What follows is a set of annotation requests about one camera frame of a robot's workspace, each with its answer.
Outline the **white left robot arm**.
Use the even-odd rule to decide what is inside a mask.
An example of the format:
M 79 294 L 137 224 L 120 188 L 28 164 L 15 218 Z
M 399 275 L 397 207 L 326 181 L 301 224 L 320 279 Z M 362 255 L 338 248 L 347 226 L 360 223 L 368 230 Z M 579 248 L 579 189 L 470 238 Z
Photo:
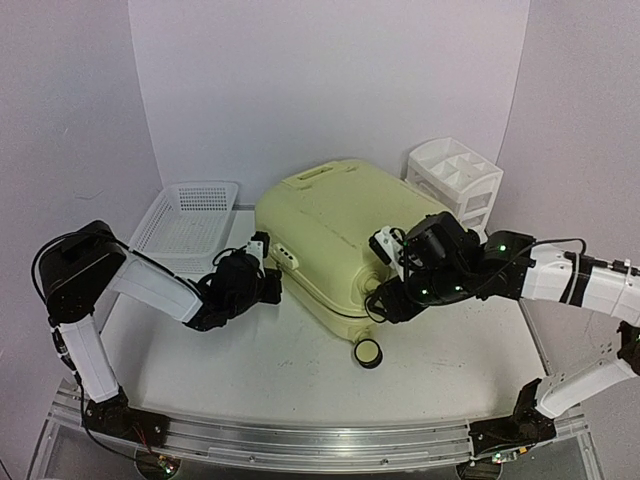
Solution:
M 269 246 L 269 235 L 257 231 L 245 245 L 217 254 L 212 272 L 197 281 L 126 245 L 102 220 L 41 247 L 32 262 L 32 282 L 46 307 L 57 353 L 87 403 L 85 416 L 123 437 L 138 414 L 116 379 L 95 323 L 96 304 L 107 292 L 150 306 L 196 332 L 222 328 L 256 305 L 280 303 L 282 274 L 265 265 Z

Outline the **pale green hard-shell suitcase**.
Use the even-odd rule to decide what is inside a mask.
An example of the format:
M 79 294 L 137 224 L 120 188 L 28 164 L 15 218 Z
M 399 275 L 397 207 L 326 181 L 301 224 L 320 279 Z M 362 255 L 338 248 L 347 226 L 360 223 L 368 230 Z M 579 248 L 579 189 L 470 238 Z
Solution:
M 284 287 L 330 332 L 353 344 L 356 361 L 374 369 L 383 359 L 367 296 L 397 274 L 371 249 L 384 232 L 394 246 L 439 200 L 359 159 L 330 161 L 289 176 L 255 206 L 255 226 L 270 237 L 267 263 Z

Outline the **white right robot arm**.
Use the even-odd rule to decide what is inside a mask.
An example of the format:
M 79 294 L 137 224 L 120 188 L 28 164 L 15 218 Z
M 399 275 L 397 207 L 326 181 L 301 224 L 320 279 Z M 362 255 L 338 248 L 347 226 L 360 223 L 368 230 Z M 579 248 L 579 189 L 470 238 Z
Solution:
M 411 234 L 384 228 L 369 240 L 393 275 L 368 294 L 374 319 L 402 323 L 421 312 L 471 300 L 518 302 L 549 339 L 577 325 L 584 347 L 566 354 L 545 378 L 523 386 L 505 417 L 475 423 L 481 442 L 524 443 L 555 432 L 566 410 L 639 375 L 639 269 L 564 249 L 564 240 L 497 231 L 482 244 L 454 243 L 434 227 Z

